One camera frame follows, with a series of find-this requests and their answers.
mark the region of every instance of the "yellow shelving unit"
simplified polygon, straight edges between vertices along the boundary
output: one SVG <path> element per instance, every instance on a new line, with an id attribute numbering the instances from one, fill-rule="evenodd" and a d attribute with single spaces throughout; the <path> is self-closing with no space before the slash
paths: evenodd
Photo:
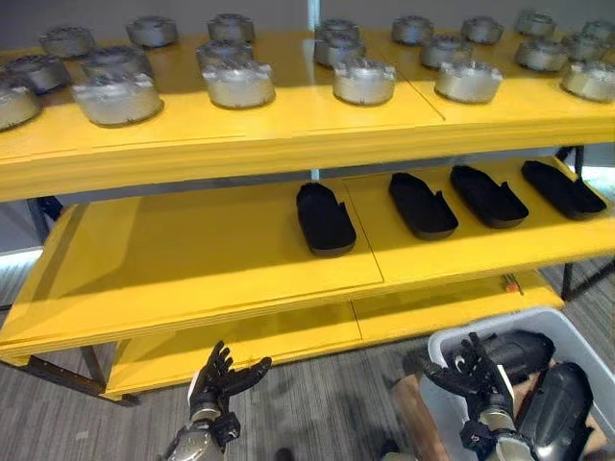
<path id="1" fill-rule="evenodd" d="M 560 75 L 512 63 L 518 38 L 478 47 L 507 80 L 492 105 L 468 107 L 433 94 L 435 73 L 418 50 L 364 33 L 368 55 L 399 69 L 394 98 L 358 108 L 332 95 L 332 72 L 312 62 L 308 33 L 259 33 L 255 54 L 274 68 L 276 100 L 263 108 L 215 107 L 198 73 L 206 36 L 148 51 L 165 103 L 155 118 L 121 129 L 90 124 L 68 89 L 45 96 L 31 123 L 0 133 L 0 200 L 152 182 L 329 168 L 501 149 L 615 140 L 615 105 L 574 98 Z M 3 60 L 38 52 L 2 53 Z M 75 81 L 84 76 L 77 62 Z"/>
<path id="2" fill-rule="evenodd" d="M 567 171 L 554 158 L 542 161 Z M 611 209 L 584 222 L 563 218 L 522 179 L 522 163 L 512 159 L 476 165 L 495 180 L 508 181 L 529 208 L 524 223 L 509 230 L 486 228 L 466 209 L 448 183 L 449 167 L 412 172 L 433 190 L 444 191 L 459 220 L 451 237 L 435 242 L 420 241 L 406 229 L 387 195 L 388 175 L 325 182 L 347 204 L 357 229 L 355 247 L 339 258 L 319 258 L 309 252 L 296 215 L 295 195 L 300 187 L 296 182 L 72 207 L 53 229 L 0 331 L 0 356 L 23 365 L 35 353 L 127 340 L 134 345 L 126 346 L 127 351 L 135 353 L 120 357 L 129 357 L 125 360 L 131 364 L 142 349 L 150 347 L 150 340 L 179 338 L 179 352 L 172 352 L 177 354 L 184 350 L 183 331 L 188 328 L 203 328 L 208 334 L 201 337 L 213 341 L 219 339 L 216 335 L 246 329 L 241 325 L 248 322 L 253 327 L 247 329 L 273 328 L 263 330 L 266 337 L 259 344 L 292 359 L 538 303 L 560 304 L 536 275 L 523 276 L 524 296 L 514 297 L 504 294 L 499 279 L 489 277 L 612 253 L 615 221 Z M 486 291 L 482 282 L 455 285 L 476 279 L 487 280 Z M 422 294 L 394 296 L 434 286 Z M 400 309 L 390 311 L 391 300 Z M 276 328 L 286 322 L 311 328 L 308 319 L 313 312 L 344 311 L 347 301 L 355 303 L 358 327 L 364 332 L 360 340 L 329 343 L 320 327 L 315 327 L 313 335 L 292 333 L 302 339 L 278 337 L 282 333 Z M 338 305 L 310 310 L 332 303 Z M 296 313 L 285 317 L 286 311 Z M 279 315 L 296 320 L 274 321 Z M 331 315 L 338 319 L 341 314 Z M 339 322 L 344 333 L 335 335 L 346 338 L 345 322 Z M 239 343 L 247 340 L 229 334 Z M 276 349 L 282 343 L 286 351 Z M 176 347 L 175 341 L 169 344 Z M 122 370 L 121 363 L 116 371 Z M 138 370 L 128 364 L 130 373 Z M 120 375 L 128 376 L 129 371 Z M 163 385 L 164 380 L 155 382 Z M 123 392 L 113 390 L 113 382 L 109 392 Z M 117 389 L 130 386 L 117 384 Z"/>
<path id="3" fill-rule="evenodd" d="M 203 366 L 213 345 L 224 338 L 235 366 L 265 355 L 276 364 L 341 352 L 417 335 L 540 304 L 562 301 L 535 272 L 516 275 L 523 295 L 505 293 L 501 278 L 444 285 L 349 303 L 293 310 L 188 330 L 122 341 L 105 397 L 181 384 Z"/>
<path id="4" fill-rule="evenodd" d="M 0 201 L 615 140 L 615 105 L 573 98 L 558 88 L 558 74 L 518 68 L 516 36 L 477 47 L 478 59 L 506 75 L 485 106 L 435 95 L 436 74 L 388 32 L 364 37 L 370 57 L 398 68 L 394 98 L 374 108 L 333 97 L 332 72 L 313 64 L 308 33 L 258 34 L 256 57 L 272 64 L 277 90 L 263 108 L 211 104 L 194 57 L 205 36 L 148 51 L 165 109 L 141 124 L 100 128 L 68 89 L 45 96 L 40 117 L 0 133 Z M 75 81 L 84 77 L 77 62 L 68 66 Z M 555 158 L 541 161 L 574 177 Z M 569 221 L 523 180 L 522 163 L 476 165 L 508 181 L 528 207 L 529 217 L 509 230 L 477 220 L 452 190 L 450 167 L 413 171 L 444 192 L 459 221 L 451 237 L 435 242 L 406 228 L 388 197 L 389 175 L 325 181 L 357 230 L 355 247 L 339 258 L 309 252 L 296 182 L 73 206 L 0 330 L 0 358 L 30 366 L 34 354 L 117 342 L 103 395 L 119 400 L 187 381 L 219 339 L 234 348 L 238 365 L 267 354 L 282 363 L 533 305 L 561 306 L 529 270 L 612 254 L 612 206 L 595 219 Z M 515 273 L 520 292 L 506 291 L 507 273 Z"/>

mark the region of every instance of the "metal cylinder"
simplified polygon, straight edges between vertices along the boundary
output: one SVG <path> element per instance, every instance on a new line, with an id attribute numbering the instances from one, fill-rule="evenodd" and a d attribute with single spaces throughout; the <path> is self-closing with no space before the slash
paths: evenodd
<path id="1" fill-rule="evenodd" d="M 600 38 L 585 32 L 565 36 L 561 43 L 568 49 L 570 61 L 599 61 L 608 46 Z"/>
<path id="2" fill-rule="evenodd" d="M 395 67 L 385 62 L 356 58 L 338 62 L 333 94 L 351 104 L 374 106 L 393 97 Z"/>
<path id="3" fill-rule="evenodd" d="M 502 72 L 485 62 L 443 62 L 435 92 L 466 104 L 490 102 L 504 79 Z"/>
<path id="4" fill-rule="evenodd" d="M 175 21 L 162 16 L 141 16 L 126 25 L 132 43 L 149 48 L 160 48 L 178 40 Z"/>
<path id="5" fill-rule="evenodd" d="M 316 38 L 322 38 L 328 32 L 345 32 L 354 38 L 360 37 L 358 25 L 348 19 L 325 19 L 316 26 L 314 36 Z"/>
<path id="6" fill-rule="evenodd" d="M 327 67 L 364 55 L 363 42 L 347 32 L 327 32 L 314 41 L 314 60 Z"/>
<path id="7" fill-rule="evenodd" d="M 552 36 L 555 21 L 539 12 L 522 12 L 517 19 L 515 30 L 524 36 Z"/>
<path id="8" fill-rule="evenodd" d="M 75 101 L 96 125 L 121 126 L 140 122 L 163 106 L 154 81 L 145 74 L 98 76 L 74 85 Z"/>
<path id="9" fill-rule="evenodd" d="M 208 21 L 209 39 L 254 41 L 254 23 L 249 17 L 225 12 Z"/>
<path id="10" fill-rule="evenodd" d="M 152 64 L 140 48 L 110 46 L 94 51 L 81 64 L 88 77 L 147 74 L 154 76 Z"/>
<path id="11" fill-rule="evenodd" d="M 461 36 L 468 41 L 492 45 L 502 38 L 504 27 L 491 16 L 475 16 L 463 21 Z"/>
<path id="12" fill-rule="evenodd" d="M 219 64 L 225 59 L 251 60 L 253 49 L 244 41 L 212 40 L 196 49 L 196 59 L 201 72 L 208 65 Z"/>
<path id="13" fill-rule="evenodd" d="M 566 48 L 556 41 L 535 38 L 519 45 L 515 60 L 527 69 L 557 72 L 568 60 L 568 54 Z"/>
<path id="14" fill-rule="evenodd" d="M 70 74 L 55 56 L 29 55 L 5 64 L 7 72 L 22 80 L 36 94 L 70 84 Z"/>
<path id="15" fill-rule="evenodd" d="M 40 103 L 30 88 L 11 81 L 0 81 L 0 132 L 31 120 L 40 111 Z"/>
<path id="16" fill-rule="evenodd" d="M 246 109 L 273 101 L 271 66 L 252 60 L 227 59 L 203 72 L 211 101 L 223 108 Z"/>
<path id="17" fill-rule="evenodd" d="M 442 62 L 466 61 L 472 56 L 472 45 L 457 36 L 435 36 L 421 48 L 421 63 L 439 69 Z"/>
<path id="18" fill-rule="evenodd" d="M 38 41 L 45 53 L 63 60 L 81 58 L 96 46 L 89 29 L 73 26 L 50 29 Z"/>
<path id="19" fill-rule="evenodd" d="M 605 19 L 585 23 L 583 31 L 611 45 L 615 44 L 615 24 Z"/>
<path id="20" fill-rule="evenodd" d="M 601 103 L 615 101 L 615 64 L 574 62 L 561 81 L 566 91 Z"/>
<path id="21" fill-rule="evenodd" d="M 421 45 L 433 36 L 433 24 L 422 16 L 402 16 L 393 21 L 391 38 L 403 45 Z"/>

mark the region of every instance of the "black foam piece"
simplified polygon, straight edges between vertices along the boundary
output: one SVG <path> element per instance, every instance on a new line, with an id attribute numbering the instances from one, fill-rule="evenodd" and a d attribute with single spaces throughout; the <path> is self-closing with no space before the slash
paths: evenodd
<path id="1" fill-rule="evenodd" d="M 297 210 L 301 229 L 315 255 L 343 255 L 355 246 L 357 233 L 346 206 L 339 204 L 335 194 L 324 185 L 302 185 L 297 194 Z"/>
<path id="2" fill-rule="evenodd" d="M 507 182 L 497 185 L 486 173 L 470 166 L 454 166 L 453 187 L 485 226 L 505 229 L 518 226 L 529 215 L 526 206 Z"/>
<path id="3" fill-rule="evenodd" d="M 457 229 L 459 223 L 442 191 L 433 194 L 423 181 L 408 173 L 395 173 L 388 191 L 402 219 L 418 238 L 439 240 Z"/>
<path id="4" fill-rule="evenodd" d="M 526 181 L 569 219 L 591 219 L 606 209 L 606 203 L 581 178 L 573 181 L 557 168 L 536 160 L 526 161 L 521 171 Z"/>

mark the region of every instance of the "black object in bin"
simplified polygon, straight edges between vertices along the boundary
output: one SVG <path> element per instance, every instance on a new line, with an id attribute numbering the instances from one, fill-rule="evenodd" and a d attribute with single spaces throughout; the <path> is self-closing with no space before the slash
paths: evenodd
<path id="1" fill-rule="evenodd" d="M 579 365 L 564 362 L 543 372 L 524 400 L 516 425 L 539 461 L 577 461 L 592 429 L 585 425 L 594 395 Z"/>
<path id="2" fill-rule="evenodd" d="M 567 218 L 582 221 L 606 209 L 606 203 L 581 178 L 573 181 L 557 168 L 536 160 L 526 161 L 521 171 L 538 193 Z"/>
<path id="3" fill-rule="evenodd" d="M 490 228 L 519 225 L 529 215 L 526 206 L 510 190 L 507 182 L 497 185 L 486 173 L 470 166 L 454 166 L 453 187 L 466 205 Z"/>
<path id="4" fill-rule="evenodd" d="M 357 240 L 357 233 L 344 203 L 317 182 L 301 186 L 297 194 L 299 223 L 307 244 L 315 255 L 338 256 L 349 252 Z"/>
<path id="5" fill-rule="evenodd" d="M 510 382 L 519 384 L 528 379 L 532 373 L 549 368 L 554 355 L 554 342 L 542 333 L 515 329 L 481 338 L 480 343 L 491 360 L 504 367 Z M 479 356 L 463 340 L 458 348 L 446 355 L 446 362 L 451 368 L 470 375 L 478 364 Z"/>
<path id="6" fill-rule="evenodd" d="M 445 238 L 459 225 L 442 191 L 433 194 L 423 181 L 408 173 L 395 173 L 388 191 L 402 219 L 418 238 Z"/>

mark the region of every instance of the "yellow table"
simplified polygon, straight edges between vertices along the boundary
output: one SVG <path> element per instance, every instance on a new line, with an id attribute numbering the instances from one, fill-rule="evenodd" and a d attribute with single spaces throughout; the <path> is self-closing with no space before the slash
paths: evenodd
<path id="1" fill-rule="evenodd" d="M 148 51 L 164 111 L 138 125 L 89 123 L 68 89 L 42 98 L 33 122 L 0 133 L 0 200 L 124 185 L 329 168 L 464 153 L 615 140 L 615 105 L 574 98 L 559 75 L 511 63 L 518 38 L 480 47 L 480 58 L 508 80 L 494 104 L 468 107 L 432 92 L 435 73 L 417 50 L 365 33 L 368 55 L 399 69 L 394 98 L 358 108 L 332 96 L 332 72 L 314 65 L 308 33 L 261 33 L 256 56 L 274 68 L 277 98 L 258 109 L 226 110 L 209 101 L 195 48 L 205 36 Z M 2 54 L 8 60 L 36 49 Z M 75 81 L 78 63 L 69 63 Z"/>

